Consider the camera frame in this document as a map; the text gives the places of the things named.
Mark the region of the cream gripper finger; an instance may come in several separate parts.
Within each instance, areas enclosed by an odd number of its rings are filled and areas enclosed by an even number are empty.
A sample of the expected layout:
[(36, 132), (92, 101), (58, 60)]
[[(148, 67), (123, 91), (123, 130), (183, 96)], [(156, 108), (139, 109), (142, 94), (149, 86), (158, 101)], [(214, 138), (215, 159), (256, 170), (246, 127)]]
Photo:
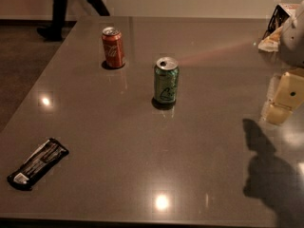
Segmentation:
[(275, 74), (270, 81), (265, 104), (265, 121), (283, 124), (304, 103), (304, 71)]

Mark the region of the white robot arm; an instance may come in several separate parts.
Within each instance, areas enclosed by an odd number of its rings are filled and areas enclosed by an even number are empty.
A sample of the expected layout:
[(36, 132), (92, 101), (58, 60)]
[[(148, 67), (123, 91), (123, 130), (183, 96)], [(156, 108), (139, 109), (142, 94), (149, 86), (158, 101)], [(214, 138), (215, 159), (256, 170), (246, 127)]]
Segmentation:
[(270, 80), (262, 110), (266, 122), (281, 125), (304, 103), (304, 1), (275, 7), (258, 48), (277, 52), (285, 66)]

